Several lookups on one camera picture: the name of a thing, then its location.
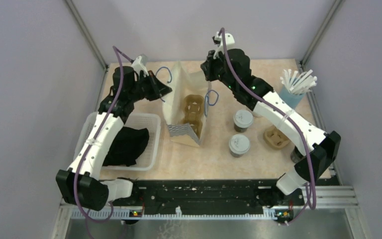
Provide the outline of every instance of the white zip tie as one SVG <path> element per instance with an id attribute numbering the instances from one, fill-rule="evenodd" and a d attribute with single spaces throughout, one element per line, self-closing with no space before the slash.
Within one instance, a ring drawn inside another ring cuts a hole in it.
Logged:
<path id="1" fill-rule="evenodd" d="M 285 122 L 285 120 L 287 120 L 287 118 L 289 118 L 290 115 L 292 115 L 293 113 L 295 113 L 295 110 L 294 109 L 291 109 L 290 111 L 286 112 L 286 115 L 284 115 L 282 117 L 282 120 L 279 122 L 279 124 L 276 126 L 276 128 L 278 130 L 281 130 L 281 126 L 282 124 Z"/>
<path id="2" fill-rule="evenodd" d="M 86 140 L 86 144 L 101 147 L 101 142 L 96 140 L 96 139 L 94 139 L 94 138 L 87 139 Z"/>

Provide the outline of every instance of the gray wall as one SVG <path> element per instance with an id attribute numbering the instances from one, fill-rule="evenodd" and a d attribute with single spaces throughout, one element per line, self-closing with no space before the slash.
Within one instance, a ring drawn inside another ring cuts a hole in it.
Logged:
<path id="1" fill-rule="evenodd" d="M 333 0 L 74 0 L 107 62 L 203 60 L 225 27 L 254 58 L 302 58 Z"/>
<path id="2" fill-rule="evenodd" d="M 326 127 L 342 136 L 341 177 L 382 238 L 382 1 L 345 1 L 308 67 Z"/>
<path id="3" fill-rule="evenodd" d="M 49 238 L 101 79 L 62 0 L 0 1 L 0 239 Z"/>

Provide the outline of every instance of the wooden table surface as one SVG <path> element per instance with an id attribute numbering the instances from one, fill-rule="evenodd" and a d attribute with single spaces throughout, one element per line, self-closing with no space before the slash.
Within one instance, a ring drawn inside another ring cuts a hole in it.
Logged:
<path id="1" fill-rule="evenodd" d="M 188 73 L 200 71 L 202 61 L 184 61 L 183 67 Z M 159 67 L 170 69 L 175 62 L 149 62 L 148 70 L 156 72 Z M 102 99 L 109 93 L 112 74 L 118 63 L 109 67 Z M 283 69 L 297 70 L 294 59 L 252 60 L 252 74 L 264 79 L 279 92 L 282 88 L 280 76 Z M 169 80 L 167 70 L 161 70 L 158 79 Z M 270 148 L 263 139 L 263 132 L 272 124 L 265 118 L 254 118 L 253 125 L 244 133 L 251 143 L 250 150 L 240 158 L 229 153 L 229 139 L 237 132 L 233 128 L 233 116 L 237 110 L 246 109 L 238 103 L 232 92 L 221 82 L 212 82 L 212 88 L 220 94 L 217 104 L 210 108 L 201 148 L 191 147 L 170 141 L 169 132 L 162 114 L 162 101 L 142 100 L 135 103 L 134 112 L 157 114 L 162 119 L 162 131 L 156 163 L 148 171 L 119 171 L 103 167 L 101 179 L 126 177 L 140 180 L 197 180 L 197 179 L 277 179 L 290 170 L 294 163 L 290 153 L 294 148 L 291 142 L 282 150 Z M 306 97 L 295 109 L 300 115 L 314 124 L 312 112 Z M 321 178 L 330 178 L 327 170 Z"/>

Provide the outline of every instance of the metal frame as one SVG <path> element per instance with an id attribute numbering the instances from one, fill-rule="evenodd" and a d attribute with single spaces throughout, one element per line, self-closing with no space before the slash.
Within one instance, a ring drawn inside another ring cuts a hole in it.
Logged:
<path id="1" fill-rule="evenodd" d="M 313 39 L 312 43 L 310 44 L 306 54 L 304 55 L 302 61 L 297 62 L 297 65 L 299 66 L 300 71 L 303 70 L 304 66 L 307 64 L 307 62 L 310 60 L 310 57 L 312 53 L 314 52 L 318 42 L 321 40 L 322 36 L 324 35 L 325 31 L 327 30 L 327 27 L 329 26 L 330 21 L 332 20 L 333 16 L 337 12 L 337 10 L 341 7 L 341 4 L 344 0 L 335 0 L 331 9 L 329 10 L 324 22 L 322 23 L 321 27 L 319 28 L 315 38 Z M 105 85 L 105 79 L 107 74 L 108 65 L 105 62 L 101 52 L 99 51 L 96 43 L 94 42 L 89 30 L 87 29 L 84 21 L 82 20 L 75 4 L 72 0 L 64 0 L 64 2 L 67 5 L 67 8 L 70 10 L 70 13 L 72 14 L 75 22 L 77 23 L 82 35 L 84 36 L 85 40 L 87 41 L 91 51 L 93 52 L 94 56 L 100 63 L 100 65 L 105 69 L 105 74 L 103 76 L 102 85 L 100 94 L 98 97 L 98 101 L 101 98 L 101 95 L 103 93 L 103 88 Z M 321 116 L 319 106 L 317 104 L 317 100 L 315 98 L 315 94 L 310 92 L 307 94 L 309 104 L 314 116 L 314 120 L 316 125 L 325 130 L 325 124 L 323 121 L 323 118 Z M 339 174 L 339 170 L 337 165 L 333 165 L 330 167 L 331 174 L 336 175 L 334 170 L 338 171 L 337 174 Z M 354 189 L 352 186 L 316 186 L 317 190 L 317 201 L 318 201 L 318 209 L 345 209 L 346 215 L 348 218 L 348 223 L 350 225 L 350 228 L 352 230 L 353 238 L 354 239 L 363 239 L 371 238 L 371 234 L 368 229 L 368 225 L 365 221 L 365 217 L 363 216 L 362 211 L 359 208 L 358 201 L 354 192 Z M 303 197 L 305 199 L 306 194 L 305 190 L 303 191 Z M 301 208 L 301 206 L 295 206 L 294 208 L 298 209 Z M 271 209 L 264 209 L 263 214 L 259 215 L 182 215 L 181 211 L 177 211 L 174 215 L 145 215 L 141 219 L 147 219 L 147 220 L 261 220 L 261 219 L 275 219 L 273 210 L 281 210 L 285 209 L 282 207 L 273 207 Z M 93 214 L 95 217 L 107 217 L 107 210 L 108 208 L 103 209 L 100 212 L 96 212 Z M 113 217 L 114 220 L 119 219 L 136 219 L 129 216 L 129 208 L 121 208 L 116 207 L 115 209 L 116 214 L 115 217 Z M 79 219 L 82 215 L 79 214 L 79 211 L 76 206 L 74 205 L 67 205 L 65 203 L 61 203 L 57 220 L 54 226 L 54 230 L 52 233 L 51 239 L 64 239 L 66 236 L 66 233 L 68 231 L 68 226 L 70 219 Z"/>
<path id="2" fill-rule="evenodd" d="M 98 49 L 95 41 L 92 38 L 92 35 L 90 34 L 89 30 L 87 29 L 86 24 L 84 23 L 83 19 L 81 18 L 80 13 L 78 12 L 77 8 L 75 7 L 75 4 L 72 0 L 63 0 L 65 4 L 67 5 L 68 10 L 70 11 L 71 15 L 74 18 L 74 21 L 77 23 L 78 29 L 81 31 L 82 35 L 84 36 L 84 39 L 86 40 L 87 44 L 90 47 L 90 50 L 95 55 L 96 59 L 99 61 L 100 65 L 106 70 L 107 64 L 105 60 L 103 59 L 103 56 Z"/>
<path id="3" fill-rule="evenodd" d="M 315 50 L 315 47 L 317 46 L 318 42 L 323 37 L 324 33 L 326 32 L 331 20 L 336 15 L 337 10 L 341 7 L 344 0 L 335 0 L 332 7 L 330 8 L 329 12 L 326 15 L 326 18 L 324 19 L 323 23 L 321 24 L 320 28 L 317 31 L 317 34 L 315 35 L 313 41 L 311 42 L 310 46 L 308 47 L 304 57 L 302 58 L 301 65 L 302 67 L 305 67 L 307 62 L 310 60 L 310 57 L 312 53 Z"/>

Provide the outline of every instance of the cup lid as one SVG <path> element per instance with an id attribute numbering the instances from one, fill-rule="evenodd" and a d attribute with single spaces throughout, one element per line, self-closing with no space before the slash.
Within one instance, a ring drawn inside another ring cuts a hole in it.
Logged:
<path id="1" fill-rule="evenodd" d="M 233 153 L 244 154 L 250 149 L 250 140 L 243 134 L 236 134 L 231 137 L 229 148 Z"/>
<path id="2" fill-rule="evenodd" d="M 246 110 L 238 110 L 233 117 L 233 122 L 240 128 L 248 128 L 253 121 L 253 114 Z"/>

